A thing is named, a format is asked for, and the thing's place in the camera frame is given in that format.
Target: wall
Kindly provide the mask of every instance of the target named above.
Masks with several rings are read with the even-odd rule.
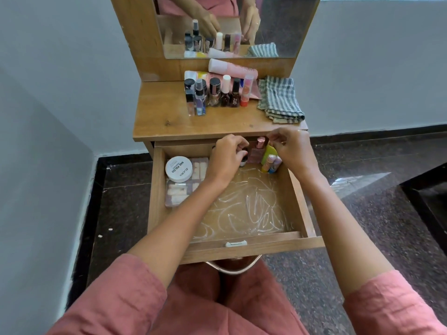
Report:
[[[95,153],[132,140],[140,78],[110,0],[0,0],[0,67]]]
[[[322,2],[292,77],[312,135],[447,123],[447,2]]]
[[[1,333],[43,334],[65,301],[93,155],[1,68],[0,108]]]

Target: person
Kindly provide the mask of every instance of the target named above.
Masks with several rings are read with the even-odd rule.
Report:
[[[332,191],[309,134],[279,128],[268,138],[312,202],[355,331],[447,334]],[[246,146],[241,136],[218,140],[198,189],[92,282],[48,334],[308,334],[262,261],[220,283],[224,276],[205,263],[179,267],[202,217],[237,172]]]
[[[161,15],[189,16],[198,20],[200,33],[204,37],[216,37],[220,24],[216,16],[237,17],[236,0],[155,0]],[[256,0],[242,0],[240,27],[242,41],[253,38],[259,29],[261,18]]]

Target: metal drawer handle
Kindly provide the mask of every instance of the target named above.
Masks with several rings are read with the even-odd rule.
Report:
[[[214,264],[214,263],[212,263],[212,262],[210,262],[210,261],[206,261],[205,263],[209,264],[209,265],[212,266],[214,269],[217,269],[217,270],[221,271],[221,272],[224,273],[224,274],[227,274],[227,275],[239,275],[239,274],[242,274],[243,272],[246,272],[246,271],[249,270],[251,267],[253,267],[253,266],[255,265],[255,263],[261,258],[261,256],[262,256],[262,255],[258,255],[258,256],[256,257],[256,259],[254,259],[254,260],[252,261],[252,263],[250,263],[247,267],[245,267],[245,268],[243,268],[243,269],[239,269],[239,270],[227,270],[227,269],[224,269],[224,268],[222,268],[222,267],[220,267],[220,266],[218,266],[218,265],[216,265],[216,264]]]

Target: pink sleeve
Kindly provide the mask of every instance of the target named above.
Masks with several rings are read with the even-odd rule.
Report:
[[[123,254],[48,331],[55,334],[146,334],[166,289],[138,257]]]
[[[366,282],[343,306],[357,334],[447,334],[433,310],[397,270]]]

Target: pink perfume bottle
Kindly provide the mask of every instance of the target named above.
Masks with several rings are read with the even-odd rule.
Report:
[[[256,142],[250,143],[252,149],[249,153],[249,159],[247,160],[248,163],[261,162],[262,157],[264,156],[265,153],[264,143],[265,143],[265,137],[263,136],[258,137]]]

